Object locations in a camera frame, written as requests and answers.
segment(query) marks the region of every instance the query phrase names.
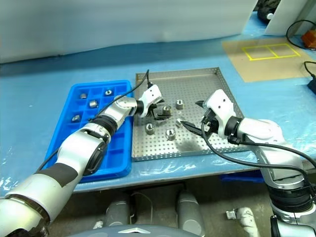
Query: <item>stainless steel tray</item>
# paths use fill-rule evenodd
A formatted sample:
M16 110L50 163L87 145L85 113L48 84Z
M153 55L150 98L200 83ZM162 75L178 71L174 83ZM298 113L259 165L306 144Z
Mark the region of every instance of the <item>stainless steel tray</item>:
M143 76L144 73L137 73L136 83ZM154 72L150 73L149 77L152 83L159 86L165 100L163 105L171 106L172 117L163 122L154 121L151 117L134 117L132 157L135 161L212 153L201 137L190 133L182 126L177 127L176 120L189 121L200 127L204 110L197 106L195 102L207 99L217 89L225 91L234 103L236 115L243 118L243 114L219 68ZM147 83L143 83L136 90L135 97L139 98L146 88ZM175 107L176 100L178 99L184 101L182 110L177 110ZM163 105L159 105L156 110L161 111ZM145 132L145 125L149 122L154 124L156 129L153 135L148 135ZM176 139L174 141L168 141L166 138L165 132L169 128L176 130ZM214 148L221 152L247 150L245 146L228 143L227 140L221 139L217 134L212 134L209 141Z

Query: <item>cardboard sheet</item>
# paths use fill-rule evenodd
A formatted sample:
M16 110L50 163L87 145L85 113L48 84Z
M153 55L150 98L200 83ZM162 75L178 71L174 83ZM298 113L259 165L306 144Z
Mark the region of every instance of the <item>cardboard sheet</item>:
M286 38L225 41L222 46L245 82L305 77L312 58Z

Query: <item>blue table surface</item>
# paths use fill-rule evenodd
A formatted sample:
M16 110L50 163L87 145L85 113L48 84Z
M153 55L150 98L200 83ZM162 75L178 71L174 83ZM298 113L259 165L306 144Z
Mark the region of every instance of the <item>blue table surface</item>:
M310 78L245 83L222 48L222 41L267 38L265 25L253 13L241 35L170 43L113 46L61 57L21 61L1 66L0 196L35 172L42 163L70 87L76 83L128 79L147 69L172 71L220 67L246 117L270 119L286 140L316 155L316 95ZM308 51L312 58L314 52ZM251 152L232 156L255 161ZM77 192L177 180L250 167L215 155L134 162L126 177L78 184Z

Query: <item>black cable wire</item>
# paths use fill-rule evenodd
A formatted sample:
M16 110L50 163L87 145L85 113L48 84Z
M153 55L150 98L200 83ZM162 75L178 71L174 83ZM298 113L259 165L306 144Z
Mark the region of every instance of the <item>black cable wire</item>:
M206 142L206 144L208 145L208 147L211 149L211 151L220 156L221 158L223 159L226 159L230 162L234 162L234 163L237 163L237 164L242 164L242 165L248 165L248 166L252 166L252 167L256 167L256 168L269 168L269 169L289 169L289 170L295 170L295 171L298 171L300 172L303 177L304 177L304 181L306 183L307 186L310 187L310 193L312 196L315 196L314 194L314 190L313 190L313 187L311 185L311 183L309 182L308 180L308 175L307 175L307 172L304 171L303 169L300 169L298 167L294 167L294 166L291 166L291 165L279 165L279 164L261 164L261 163L253 163L253 162L248 162L248 161L243 161L243 160L240 160L240 159L235 159L235 158L232 158L232 157L229 157L225 154L222 154L220 153L219 151L217 151L211 144L210 142L208 141L208 138L205 134L205 130L204 130L204 126L205 126L205 123L202 122L201 123L201 133L202 133L202 138L204 139L204 141Z
M312 61L305 61L304 62L304 67L305 67L305 69L306 69L306 71L311 75L311 77L315 77L315 74L314 73L312 73L308 68L307 68L307 64L308 63L312 63L312 64L316 64L316 62L312 62Z
M308 160L316 168L316 161L313 158L311 158L307 154L305 154L303 152L300 152L298 150L295 150L293 148L280 146L280 145L276 145L276 144L257 143L257 142L240 142L240 144L247 145L247 146L271 147L271 148L277 148L277 149L280 149L280 150L285 150L285 151L288 151L288 152L292 152L292 153L295 153L295 154L305 158L306 160Z
M120 98L124 97L125 95L128 95L129 93L133 92L134 90L136 90L138 87L140 87L140 85L145 81L145 79L147 79L148 83L149 83L149 69L146 71L144 77L142 78L141 82L138 83L134 88L130 89L128 92L124 93L123 95L118 96L117 98L115 98L114 100L112 100L109 104L107 104L105 107L103 107L95 116L98 117L103 111L105 111L111 104L113 104L115 101L119 100Z
M58 150L59 150L59 148L57 148L52 154L50 154L50 156L46 160L44 160L44 162L38 167L36 172L38 172L41 169L43 169L44 166L57 154Z
M288 36L288 33L290 32L290 29L291 29L295 24L297 24L297 23L299 23L299 22L309 22L309 23L312 23L314 26L316 26L316 24L315 24L313 21L309 21L309 20L299 20L299 21L295 21L292 25L290 25L290 26L287 28L287 31L286 31L286 34L285 34L286 39L287 39L292 45L294 45L294 46L296 46L296 47L299 47L299 48L302 48L302 49L316 50L316 48L307 48L307 47L303 47L303 46L297 45L297 44L293 43L293 42L290 40L290 38L289 38L289 36Z

